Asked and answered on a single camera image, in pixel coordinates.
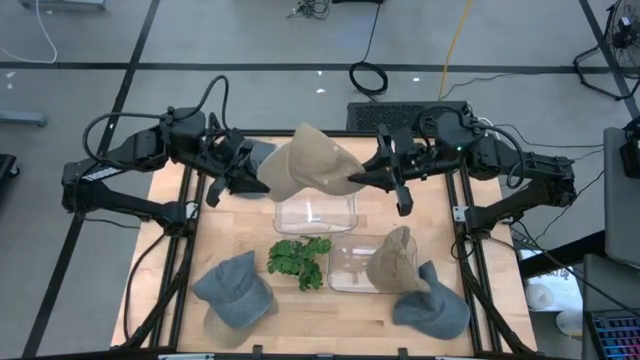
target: gray floor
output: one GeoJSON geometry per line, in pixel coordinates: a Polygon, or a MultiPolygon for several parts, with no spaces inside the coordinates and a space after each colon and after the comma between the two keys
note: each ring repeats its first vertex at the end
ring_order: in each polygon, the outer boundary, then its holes
{"type": "MultiPolygon", "coordinates": [[[[60,61],[126,62],[149,3],[112,0],[106,13],[54,10],[43,12],[42,18],[58,46],[60,61]]],[[[325,22],[285,19],[295,4],[294,0],[162,1],[141,61],[350,63],[362,58],[374,5],[336,5],[325,22]]],[[[590,4],[603,27],[609,1],[590,0],[590,4]]],[[[462,0],[387,1],[380,11],[368,60],[442,64],[463,6],[462,0]]],[[[0,46],[16,55],[50,56],[34,13],[15,1],[0,2],[0,34],[0,46]]],[[[485,0],[474,4],[452,63],[570,65],[577,53],[594,44],[577,1],[485,0]]],[[[0,62],[9,60],[0,53],[0,62]]],[[[604,66],[605,61],[598,54],[588,64],[604,66]]],[[[168,105],[194,104],[218,74],[138,71],[125,110],[157,113],[168,105]]],[[[47,128],[0,125],[0,153],[17,155],[23,170],[0,208],[0,358],[6,358],[22,353],[71,221],[60,206],[62,167],[84,158],[82,130],[92,118],[111,109],[124,71],[1,69],[0,75],[8,75],[0,76],[0,108],[41,111],[50,119],[47,128]]],[[[231,81],[227,116],[238,127],[292,128],[307,121],[322,129],[343,129],[347,104],[367,101],[342,71],[234,71],[226,75],[231,81]]],[[[490,75],[450,73],[448,84],[490,75]]],[[[616,89],[611,75],[591,75],[590,79],[616,89]]],[[[437,96],[440,74],[392,72],[389,80],[389,90],[381,100],[431,100],[437,96]]],[[[219,112],[221,94],[220,89],[213,91],[207,111],[219,112]]],[[[605,127],[622,126],[631,119],[624,103],[586,89],[572,74],[518,75],[475,83],[456,89],[448,99],[466,99],[477,115],[497,124],[514,124],[530,141],[555,144],[598,144],[605,127]]],[[[144,126],[144,122],[124,119],[114,143],[144,126]]],[[[536,151],[570,157],[587,152],[536,151]]],[[[601,169],[600,155],[579,161],[575,166],[577,188],[601,169]]],[[[149,183],[149,176],[127,174],[109,185],[144,196],[149,183]]],[[[600,230],[602,185],[600,181],[586,191],[541,243],[555,247],[600,230]]],[[[557,209],[538,208],[528,212],[524,222],[534,235],[540,234],[558,213],[557,209]]],[[[133,219],[117,218],[135,224],[133,219]]],[[[131,230],[99,224],[83,227],[39,354],[108,347],[135,239],[136,232],[131,230]]],[[[579,358],[580,343],[563,337],[552,319],[533,316],[540,349],[579,358]]]]}

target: wooden tabletop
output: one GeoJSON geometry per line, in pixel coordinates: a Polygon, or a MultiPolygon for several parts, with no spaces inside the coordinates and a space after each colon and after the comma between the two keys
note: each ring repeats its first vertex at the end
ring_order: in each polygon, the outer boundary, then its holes
{"type": "MultiPolygon", "coordinates": [[[[261,140],[281,144],[290,138],[261,140]]],[[[368,160],[376,148],[373,138],[335,140],[362,161],[368,160]]],[[[169,163],[156,172],[148,198],[157,202],[175,201],[182,172],[182,166],[169,163]]],[[[456,182],[457,194],[462,201],[458,178],[456,182]]],[[[429,177],[424,182],[411,181],[408,185],[415,204],[413,212],[407,217],[398,216],[393,193],[385,194],[373,187],[361,190],[357,194],[358,226],[352,233],[384,236],[396,226],[409,226],[417,244],[418,264],[433,261],[440,281],[462,296],[458,262],[450,255],[454,234],[444,176],[429,177]]],[[[497,180],[479,182],[472,179],[471,185],[476,205],[489,205],[501,199],[497,180]]],[[[194,192],[195,180],[191,185],[191,194],[194,192]]],[[[266,262],[269,248],[283,238],[295,238],[274,230],[274,209],[274,204],[267,199],[246,200],[227,194],[221,197],[215,209],[205,204],[200,215],[189,284],[200,279],[220,261],[255,250],[256,269],[274,291],[278,314],[261,319],[252,336],[239,348],[222,349],[203,331],[203,319],[209,305],[188,291],[179,351],[247,353],[251,352],[253,345],[259,344],[265,353],[284,354],[393,355],[401,347],[407,348],[410,355],[473,354],[468,329],[458,338],[445,341],[426,336],[410,327],[394,325],[391,310],[398,295],[336,292],[327,286],[326,274],[323,288],[303,293],[298,290],[295,278],[268,274],[266,262]]],[[[135,261],[160,234],[161,229],[155,223],[143,224],[132,260],[135,261]]],[[[492,234],[496,239],[511,243],[509,228],[504,225],[496,226],[492,234]]],[[[168,240],[156,248],[138,269],[132,285],[130,332],[142,322],[158,298],[167,244],[168,240]]],[[[507,246],[495,242],[484,242],[483,245],[495,306],[521,340],[535,349],[514,253],[507,246]]],[[[479,304],[477,309],[483,347],[489,349],[484,312],[479,304]]],[[[164,343],[169,333],[166,324],[170,324],[172,315],[173,304],[165,312],[164,343]]],[[[112,344],[120,344],[123,340],[121,307],[112,344]]]]}

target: white cable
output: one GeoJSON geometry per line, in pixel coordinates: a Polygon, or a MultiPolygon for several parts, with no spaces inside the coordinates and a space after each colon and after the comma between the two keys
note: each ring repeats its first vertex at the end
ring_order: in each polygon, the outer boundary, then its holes
{"type": "MultiPolygon", "coordinates": [[[[487,119],[487,118],[478,118],[478,120],[480,120],[480,121],[484,121],[484,122],[486,122],[487,124],[489,124],[490,126],[493,126],[493,123],[491,123],[491,120],[489,120],[489,119],[487,119]]],[[[493,136],[495,136],[497,140],[500,140],[500,134],[498,134],[498,132],[497,132],[497,131],[494,131],[494,132],[493,132],[493,136]]]]}
{"type": "Polygon", "coordinates": [[[33,64],[53,64],[56,62],[56,60],[58,60],[58,49],[56,49],[56,46],[53,44],[53,41],[51,41],[51,38],[49,37],[49,33],[47,33],[47,30],[44,28],[44,24],[42,24],[42,19],[40,18],[40,0],[36,0],[36,17],[38,18],[38,24],[40,24],[40,28],[42,29],[42,33],[44,34],[44,37],[47,38],[49,45],[51,45],[51,48],[53,49],[53,59],[51,59],[51,61],[29,60],[29,59],[21,58],[20,56],[13,55],[12,53],[5,50],[4,48],[0,47],[0,50],[2,50],[2,52],[7,54],[9,57],[12,57],[19,61],[24,61],[24,62],[33,63],[33,64]]]}

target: green plant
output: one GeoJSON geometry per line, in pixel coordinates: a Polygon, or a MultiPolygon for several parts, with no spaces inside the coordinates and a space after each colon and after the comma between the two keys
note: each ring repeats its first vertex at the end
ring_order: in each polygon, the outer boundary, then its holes
{"type": "Polygon", "coordinates": [[[280,240],[269,249],[267,270],[297,276],[301,291],[322,286],[322,273],[315,258],[331,250],[331,241],[320,236],[302,236],[306,244],[296,240],[280,240]]]}

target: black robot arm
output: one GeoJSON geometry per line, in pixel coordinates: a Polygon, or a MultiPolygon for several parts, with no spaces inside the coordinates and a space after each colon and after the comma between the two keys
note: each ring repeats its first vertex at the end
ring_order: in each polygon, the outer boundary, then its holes
{"type": "Polygon", "coordinates": [[[207,203],[215,207],[225,188],[230,193],[265,193],[269,188],[256,178],[250,161],[253,147],[237,129],[221,129],[215,115],[193,108],[173,109],[158,117],[158,125],[128,137],[101,157],[67,163],[62,177],[62,205],[70,212],[105,209],[154,220],[168,235],[189,231],[186,209],[178,202],[159,204],[110,190],[103,181],[135,170],[156,171],[167,161],[182,163],[213,177],[207,203]]]}
{"type": "Polygon", "coordinates": [[[471,235],[490,231],[502,219],[519,219],[525,210],[535,206],[567,206],[575,200],[572,160],[523,152],[515,141],[514,150],[488,134],[488,129],[495,128],[454,109],[439,110],[437,116],[424,113],[413,127],[393,134],[380,125],[375,155],[363,164],[364,173],[352,175],[349,180],[395,191],[398,212],[406,216],[413,207],[411,193],[405,186],[408,180],[426,180],[463,165],[478,180],[498,175],[508,175],[509,184],[514,175],[531,179],[524,189],[495,204],[462,209],[459,217],[471,235]],[[415,134],[422,139],[416,141],[415,134]]]}

